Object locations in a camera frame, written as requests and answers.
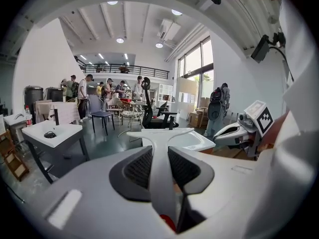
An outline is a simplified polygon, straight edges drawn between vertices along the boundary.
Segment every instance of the white robot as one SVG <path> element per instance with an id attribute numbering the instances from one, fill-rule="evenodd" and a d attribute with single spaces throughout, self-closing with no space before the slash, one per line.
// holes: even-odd
<path id="1" fill-rule="evenodd" d="M 221 146 L 238 145 L 249 157 L 255 157 L 259 154 L 257 147 L 262 137 L 274 124 L 274 120 L 266 103 L 262 101 L 255 101 L 244 112 L 238 116 L 236 123 L 227 125 L 217 132 L 213 141 Z"/>

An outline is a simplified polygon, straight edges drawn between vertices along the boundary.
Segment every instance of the bottle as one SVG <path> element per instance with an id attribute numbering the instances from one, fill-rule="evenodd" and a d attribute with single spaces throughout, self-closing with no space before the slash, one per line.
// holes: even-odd
<path id="1" fill-rule="evenodd" d="M 25 121 L 26 121 L 26 126 L 32 126 L 32 115 L 29 109 L 29 106 L 25 107 Z"/>

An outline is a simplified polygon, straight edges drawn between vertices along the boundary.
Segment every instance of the wash basin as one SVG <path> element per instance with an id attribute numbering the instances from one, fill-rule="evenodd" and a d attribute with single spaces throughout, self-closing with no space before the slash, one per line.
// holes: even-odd
<path id="1" fill-rule="evenodd" d="M 19 123 L 25 122 L 25 116 L 22 113 L 20 113 L 20 114 L 21 115 L 12 114 L 10 116 L 3 117 L 3 119 L 4 119 L 5 123 L 7 123 L 9 126 L 13 126 L 15 124 L 19 124 Z"/>
<path id="2" fill-rule="evenodd" d="M 158 131 L 159 129 L 142 129 L 142 132 L 152 132 Z M 142 138 L 143 146 L 152 145 L 151 141 Z M 187 134 L 178 135 L 168 141 L 167 146 L 173 147 L 183 147 L 185 149 L 194 150 L 194 151 L 202 151 L 206 149 L 210 149 L 216 146 L 216 144 L 206 137 L 200 135 L 199 133 L 192 131 Z"/>
<path id="3" fill-rule="evenodd" d="M 62 124 L 55 125 L 54 121 L 45 120 L 41 123 L 26 127 L 22 129 L 22 133 L 31 137 L 32 139 L 41 142 L 51 148 L 55 148 L 60 143 L 70 138 L 77 132 L 81 131 L 81 125 Z M 52 131 L 56 134 L 55 138 L 45 138 L 44 134 Z"/>

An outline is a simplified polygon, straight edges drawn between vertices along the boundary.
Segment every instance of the faucet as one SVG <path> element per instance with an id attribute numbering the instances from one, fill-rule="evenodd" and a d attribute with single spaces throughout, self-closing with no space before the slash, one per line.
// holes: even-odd
<path id="1" fill-rule="evenodd" d="M 55 125 L 60 125 L 59 124 L 59 116 L 58 116 L 58 109 L 54 109 L 54 114 L 50 116 L 50 118 L 54 117 L 55 118 Z"/>
<path id="2" fill-rule="evenodd" d="M 24 116 L 23 114 L 18 114 L 17 116 L 15 116 L 14 120 L 16 120 L 17 118 L 19 118 L 20 116 Z"/>

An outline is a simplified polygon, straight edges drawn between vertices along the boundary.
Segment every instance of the black backpack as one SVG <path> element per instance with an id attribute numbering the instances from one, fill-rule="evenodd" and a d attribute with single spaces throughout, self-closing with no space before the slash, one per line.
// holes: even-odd
<path id="1" fill-rule="evenodd" d="M 79 83 L 73 82 L 71 90 L 72 90 L 72 98 L 76 98 L 78 96 Z"/>
<path id="2" fill-rule="evenodd" d="M 225 93 L 224 93 L 223 87 L 218 87 L 211 93 L 210 102 L 211 103 L 220 102 L 224 99 L 224 96 L 225 96 Z"/>

